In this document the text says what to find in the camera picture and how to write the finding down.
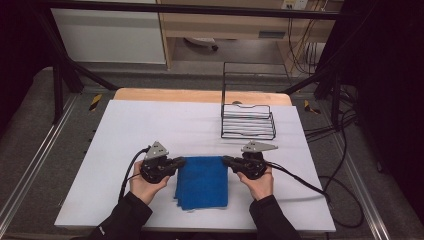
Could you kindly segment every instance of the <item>table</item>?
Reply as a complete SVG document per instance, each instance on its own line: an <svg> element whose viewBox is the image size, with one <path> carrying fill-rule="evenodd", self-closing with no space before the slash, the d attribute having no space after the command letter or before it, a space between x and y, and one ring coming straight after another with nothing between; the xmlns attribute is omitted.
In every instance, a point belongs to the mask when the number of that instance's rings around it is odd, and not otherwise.
<svg viewBox="0 0 424 240"><path fill-rule="evenodd" d="M287 95L228 92L226 99L245 104L255 100L258 104L265 100L272 103L277 137L262 142L279 148L264 152L265 159L283 165L320 187L297 110L290 106ZM240 149L247 140L220 138L220 101L221 93L216 91L118 90L115 99L108 104L55 225L94 227L104 220L117 203L120 184L132 157L156 140L168 149L170 158L241 156ZM226 209L181 210L173 199L177 179L174 176L150 204L154 213L144 229L254 231L256 228L248 213L252 197L237 175L231 170L228 174L229 203ZM274 195L297 230L335 231L323 196L282 172L274 170L273 175Z"/></svg>

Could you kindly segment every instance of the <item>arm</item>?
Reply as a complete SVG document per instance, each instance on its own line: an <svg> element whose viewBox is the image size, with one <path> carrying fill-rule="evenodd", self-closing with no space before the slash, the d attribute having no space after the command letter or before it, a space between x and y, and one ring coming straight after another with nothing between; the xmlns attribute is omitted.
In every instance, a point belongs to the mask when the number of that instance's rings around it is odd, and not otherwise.
<svg viewBox="0 0 424 240"><path fill-rule="evenodd" d="M257 180L250 180L241 172L237 175L254 198L249 211L258 230L258 239L301 239L273 195L274 177L271 168L268 167L265 174Z"/></svg>
<svg viewBox="0 0 424 240"><path fill-rule="evenodd" d="M133 176L130 179L130 192L115 206L112 214L97 226L88 240L138 240L141 227L152 215L147 206L155 194L164 188L169 176L158 184L150 184L141 177L141 163L134 164Z"/></svg>

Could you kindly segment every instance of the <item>gray floor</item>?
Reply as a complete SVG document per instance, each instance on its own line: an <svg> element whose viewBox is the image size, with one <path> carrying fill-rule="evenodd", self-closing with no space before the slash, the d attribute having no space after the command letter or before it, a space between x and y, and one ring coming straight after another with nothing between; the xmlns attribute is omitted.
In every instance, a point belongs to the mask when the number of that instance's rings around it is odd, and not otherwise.
<svg viewBox="0 0 424 240"><path fill-rule="evenodd" d="M125 87L175 88L175 89L214 89L221 87L223 62L273 62L281 63L276 44L271 41L218 40L219 50L194 46L180 39L177 42L175 62L172 70L162 67L147 69L121 67L103 68L99 75L107 80ZM297 82L304 75L292 76ZM15 217L7 228L6 236L22 234L30 239L67 239L70 236L85 235L87 230L70 231L56 228L53 223L60 210L60 202L72 184L81 162L84 151L90 145L108 99L113 92L98 88L97 84L85 79L86 92L77 95L75 108L69 116L53 148L37 177L32 183L26 197L17 210ZM243 90L262 90L273 92L290 85L285 78L277 81L278 87L259 88L247 86ZM304 110L304 100L311 106L324 110L329 101L315 101L312 92L314 84L291 96L293 104L298 107L299 116L304 129L328 126L324 114L315 114ZM94 112L88 111L96 93L103 97ZM0 140L0 207L7 204L9 196L18 184L26 168L30 165L38 147L47 135L53 119L52 76L50 71L40 72L30 92L14 115L9 127ZM391 239L424 239L424 230L415 213L403 197L390 175L379 173L376 169L375 156L363 135L360 125L351 125L346 129L348 151L355 162L365 185L377 206L378 212L390 234ZM309 145L319 175L330 175L340 161L335 138L329 136ZM344 169L336 176L352 189L348 174ZM352 198L335 184L330 185L329 192L333 199L332 215L341 222L354 224L359 218L359 211ZM359 228L349 229L336 225L337 232L330 238L337 239L373 239L373 234L365 221Z"/></svg>

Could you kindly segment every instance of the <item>black sleeve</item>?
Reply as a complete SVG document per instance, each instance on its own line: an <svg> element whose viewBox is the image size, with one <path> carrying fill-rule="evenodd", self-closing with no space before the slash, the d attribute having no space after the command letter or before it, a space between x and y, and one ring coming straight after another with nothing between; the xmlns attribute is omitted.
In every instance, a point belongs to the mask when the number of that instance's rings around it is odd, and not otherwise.
<svg viewBox="0 0 424 240"><path fill-rule="evenodd" d="M119 201L112 214L97 226L88 240L138 240L141 227L152 215L152 210L133 193Z"/></svg>
<svg viewBox="0 0 424 240"><path fill-rule="evenodd" d="M299 233L284 216L274 195L254 201L249 211L256 224L259 240L301 239Z"/></svg>

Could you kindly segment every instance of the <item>aluminum rail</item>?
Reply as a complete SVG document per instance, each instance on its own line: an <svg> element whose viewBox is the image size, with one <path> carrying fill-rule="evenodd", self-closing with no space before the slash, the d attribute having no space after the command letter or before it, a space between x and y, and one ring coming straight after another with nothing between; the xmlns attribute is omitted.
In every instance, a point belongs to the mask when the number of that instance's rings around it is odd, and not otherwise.
<svg viewBox="0 0 424 240"><path fill-rule="evenodd" d="M49 133L44 139L43 143L39 147L37 153L33 157L32 161L28 165L25 173L22 175L3 209L0 211L0 239L6 233L6 229L12 222L15 213L18 211L19 206L24 200L27 192L29 191L32 183L34 182L38 172L43 166L50 150L52 149L56 139L59 137L60 132L63 129L66 121L68 120L73 110L74 104L78 98L78 95L72 95L69 97L65 107L62 118L59 119L58 123L50 128Z"/></svg>
<svg viewBox="0 0 424 240"><path fill-rule="evenodd" d="M156 13L185 13L251 17L273 17L294 19L348 20L360 17L359 14L300 11L284 9L256 9L242 7L198 6L177 4L122 3L98 1L69 1L69 0L38 0L38 4L47 8L123 11L123 12L156 12Z"/></svg>
<svg viewBox="0 0 424 240"><path fill-rule="evenodd" d="M321 111L324 113L324 118L329 124L332 124L330 117L330 110L325 104L320 104ZM340 132L333 134L333 139L335 140L340 155L343 154L344 141ZM368 221L368 226L372 234L374 235L375 240L390 240L389 232L387 231L386 225L384 224L380 213L377 210L371 194L368 192L368 189L362 179L354 160L347 150L346 159L344 162L344 169L350 179L353 190L356 193L356 197L364 209L364 215Z"/></svg>

